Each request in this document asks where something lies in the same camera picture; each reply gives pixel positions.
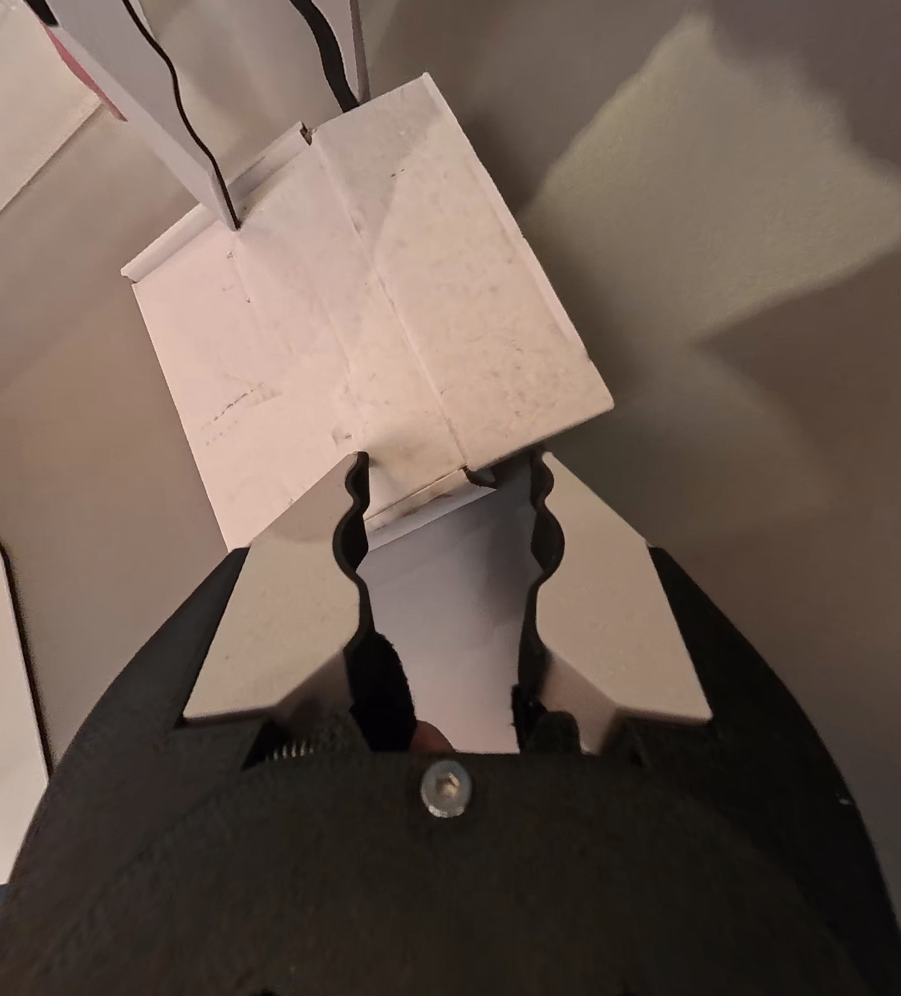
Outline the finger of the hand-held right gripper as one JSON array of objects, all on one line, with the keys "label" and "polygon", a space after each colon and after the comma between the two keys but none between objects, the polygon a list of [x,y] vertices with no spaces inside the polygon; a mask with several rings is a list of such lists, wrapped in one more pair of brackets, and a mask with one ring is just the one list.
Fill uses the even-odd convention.
[{"label": "finger of the hand-held right gripper", "polygon": [[187,116],[176,69],[140,3],[48,1],[44,25],[195,199],[238,230],[240,219],[222,170]]},{"label": "finger of the hand-held right gripper", "polygon": [[361,11],[357,1],[291,1],[315,42],[322,74],[341,113],[370,98]]}]

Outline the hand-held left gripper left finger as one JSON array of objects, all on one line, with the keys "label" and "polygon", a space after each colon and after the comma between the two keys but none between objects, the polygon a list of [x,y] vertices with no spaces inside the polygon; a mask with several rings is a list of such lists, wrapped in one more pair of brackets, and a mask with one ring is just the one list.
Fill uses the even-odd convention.
[{"label": "hand-held left gripper left finger", "polygon": [[348,660],[373,631],[369,456],[340,462],[254,538],[183,709],[193,723],[264,717],[306,728],[354,703]]}]

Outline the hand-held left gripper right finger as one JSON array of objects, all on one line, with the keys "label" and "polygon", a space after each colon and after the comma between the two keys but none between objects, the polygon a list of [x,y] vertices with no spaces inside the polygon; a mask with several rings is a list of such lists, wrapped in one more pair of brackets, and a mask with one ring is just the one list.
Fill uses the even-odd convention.
[{"label": "hand-held left gripper right finger", "polygon": [[519,642],[519,749],[562,728],[599,754],[629,720],[713,717],[647,541],[549,452],[529,460],[536,575]]}]

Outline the white cardboard box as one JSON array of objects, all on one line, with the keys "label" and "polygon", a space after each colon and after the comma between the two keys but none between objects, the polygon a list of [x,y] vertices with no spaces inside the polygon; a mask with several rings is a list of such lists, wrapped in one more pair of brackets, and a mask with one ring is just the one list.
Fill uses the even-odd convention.
[{"label": "white cardboard box", "polygon": [[[237,578],[254,538],[346,455],[369,456],[369,552],[384,529],[612,410],[429,75],[309,136],[287,132],[238,181],[238,230],[196,207],[122,270]],[[354,712],[380,697],[364,664],[378,639],[366,586]],[[183,718],[230,596],[204,624],[176,724],[307,736],[330,713],[306,728]]]}]

